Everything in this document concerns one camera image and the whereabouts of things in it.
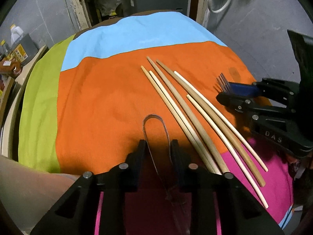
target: brown package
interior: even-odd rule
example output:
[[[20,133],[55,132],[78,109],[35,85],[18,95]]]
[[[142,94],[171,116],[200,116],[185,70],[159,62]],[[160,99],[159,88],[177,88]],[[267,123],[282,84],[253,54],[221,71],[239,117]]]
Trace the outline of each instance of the brown package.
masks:
[[[22,72],[20,62],[2,61],[0,62],[0,74],[16,78]]]

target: wooden chopstick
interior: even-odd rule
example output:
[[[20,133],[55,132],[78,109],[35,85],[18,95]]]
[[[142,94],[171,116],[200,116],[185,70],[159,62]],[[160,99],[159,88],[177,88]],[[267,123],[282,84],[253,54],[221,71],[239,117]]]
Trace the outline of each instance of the wooden chopstick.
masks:
[[[174,102],[174,100],[171,98],[171,96],[169,95],[169,93],[166,91],[166,89],[164,88],[164,86],[162,85],[162,83],[159,81],[159,79],[154,75],[154,73],[152,71],[149,71],[149,73],[151,74],[152,78],[154,79],[155,83],[158,85],[158,87],[161,89],[161,91],[163,92],[163,94],[165,95],[165,97],[168,99],[168,101],[170,102],[170,104],[173,106],[174,110],[176,111],[176,113],[179,115],[179,117],[181,118],[181,120],[183,121],[183,123],[185,124],[185,126],[187,127],[188,131],[191,133],[192,137],[194,138],[194,140],[196,141],[198,148],[200,149],[200,151],[204,154],[205,158],[208,160],[210,166],[212,166],[212,169],[214,171],[214,173],[221,175],[221,172],[219,171],[216,163],[214,162],[212,156],[208,153],[208,151],[206,150],[205,146],[203,145],[203,143],[201,142],[200,138],[198,137],[198,135],[196,134],[195,130],[193,129],[193,127],[190,125],[190,123],[188,122],[187,118],[184,116],[184,114],[182,113],[182,111],[179,109],[179,107],[177,106],[177,104]]]
[[[164,101],[164,103],[166,104],[166,106],[168,107],[168,109],[170,110],[170,112],[172,113],[172,115],[174,116],[174,118],[176,119],[177,123],[179,124],[179,126],[182,128],[183,132],[185,133],[185,135],[187,136],[187,138],[189,139],[189,141],[191,142],[192,146],[195,148],[195,150],[197,151],[197,153],[199,154],[201,160],[203,161],[204,165],[207,167],[207,169],[212,172],[215,173],[211,162],[208,160],[209,158],[207,158],[206,154],[203,153],[202,149],[199,147],[199,143],[198,141],[193,137],[193,135],[191,134],[191,132],[189,131],[189,129],[187,128],[186,124],[183,122],[183,120],[181,119],[181,117],[178,115],[176,109],[171,105],[171,101],[165,96],[165,94],[161,91],[161,89],[159,88],[159,86],[157,85],[157,83],[153,80],[153,78],[150,76],[150,74],[147,72],[147,70],[141,66],[142,71],[145,73],[145,75],[147,76],[148,80],[151,82],[151,84],[153,85],[153,87],[155,88],[155,90],[158,92],[158,94],[160,95],[160,97],[162,98],[162,100]]]
[[[185,82],[183,82],[172,70],[170,70],[166,65],[164,65],[161,61],[156,61],[164,70],[166,70],[188,93],[189,95],[197,101],[197,103],[205,110],[205,112],[212,118],[212,120],[217,124],[220,130],[224,133],[224,135],[228,138],[231,144],[238,151],[246,165],[251,170],[252,174],[256,178],[257,182],[261,187],[265,186],[265,181],[259,172],[256,165],[253,163],[250,156],[241,146],[240,141],[237,137],[232,133],[232,131],[224,124],[224,122],[215,114],[215,112],[197,95],[197,93],[192,90]]]
[[[207,105],[223,120],[223,122],[232,130],[232,132],[239,138],[239,140],[245,145],[245,147],[249,150],[249,152],[253,155],[253,157],[258,161],[261,167],[267,172],[269,169],[262,161],[262,159],[258,156],[258,154],[253,150],[253,148],[249,145],[249,143],[245,140],[245,138],[237,131],[237,129],[227,120],[227,118],[207,99],[205,98],[193,85],[191,85],[183,76],[181,76],[177,71],[174,73],[185,82],[192,90],[194,90],[202,100],[205,101]]]
[[[216,161],[218,167],[222,171],[222,173],[229,172],[229,169],[227,168],[226,163],[224,162],[221,154],[216,149],[214,143],[212,142],[211,138],[207,134],[207,132],[204,130],[203,126],[200,124],[198,119],[196,118],[195,114],[191,111],[187,103],[184,101],[184,99],[181,97],[181,95],[177,92],[175,87],[171,84],[171,82],[166,78],[166,76],[162,73],[162,71],[157,67],[157,65],[149,58],[147,57],[148,61],[152,65],[152,67],[156,70],[158,75],[161,77],[161,79],[164,81],[164,83],[167,85],[167,87],[170,89],[174,97],[177,99],[179,105],[182,107],[184,112],[189,117],[190,121],[192,122],[195,129],[198,131],[200,137],[204,141],[205,145],[207,146],[208,150],[210,151],[211,155],[213,156],[214,160]]]
[[[262,204],[267,209],[269,205],[267,204],[262,192],[258,188],[256,182],[251,177],[250,173],[240,160],[239,156],[237,155],[236,151],[234,150],[233,146],[230,144],[228,139],[225,137],[225,135],[221,132],[221,130],[218,128],[218,126],[214,123],[214,121],[208,116],[208,114],[203,110],[203,108],[200,107],[200,105],[190,96],[187,95],[187,98],[190,100],[190,102],[195,106],[195,108],[200,112],[200,114],[207,120],[207,122],[210,124],[210,126],[214,129],[214,131],[217,133],[217,135],[221,138],[221,140],[224,142],[226,147],[228,148],[231,155],[234,157],[235,161],[237,162],[238,166],[242,170],[242,172],[245,174],[247,180],[252,185],[253,189],[255,190],[256,194],[259,196]]]

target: gray floor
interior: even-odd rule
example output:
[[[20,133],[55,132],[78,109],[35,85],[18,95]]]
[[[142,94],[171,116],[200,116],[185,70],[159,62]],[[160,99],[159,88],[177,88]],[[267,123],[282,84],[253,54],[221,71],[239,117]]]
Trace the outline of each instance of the gray floor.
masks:
[[[12,24],[29,33],[38,48],[51,48],[79,31],[71,0],[18,0],[0,26],[0,41],[9,45]]]
[[[214,0],[215,9],[225,0]],[[210,14],[208,30],[229,46],[256,78],[300,81],[298,63],[287,35],[291,29],[313,36],[313,24],[297,0],[232,0],[226,11]],[[297,227],[301,211],[284,229]]]

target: white label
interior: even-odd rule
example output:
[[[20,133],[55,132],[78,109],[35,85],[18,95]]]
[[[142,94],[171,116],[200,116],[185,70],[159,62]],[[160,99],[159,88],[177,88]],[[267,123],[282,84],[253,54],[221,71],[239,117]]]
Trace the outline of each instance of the white label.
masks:
[[[130,0],[130,5],[131,5],[132,7],[135,7],[135,5],[134,5],[134,0]]]
[[[3,66],[10,66],[11,65],[11,61],[4,61]]]

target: screw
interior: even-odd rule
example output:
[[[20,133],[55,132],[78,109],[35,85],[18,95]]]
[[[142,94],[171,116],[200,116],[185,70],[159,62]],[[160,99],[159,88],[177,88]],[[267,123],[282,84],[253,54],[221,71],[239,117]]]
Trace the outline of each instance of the screw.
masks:
[[[230,172],[225,172],[224,173],[224,177],[226,177],[227,179],[233,179],[234,178],[234,175]]]
[[[189,169],[198,169],[198,165],[197,164],[189,164],[188,168]]]
[[[90,178],[91,176],[92,176],[92,172],[91,172],[91,171],[86,171],[86,172],[83,173],[83,177],[84,177],[85,179],[88,179],[88,178]]]
[[[120,169],[127,169],[128,168],[128,164],[127,163],[121,163],[118,167]]]

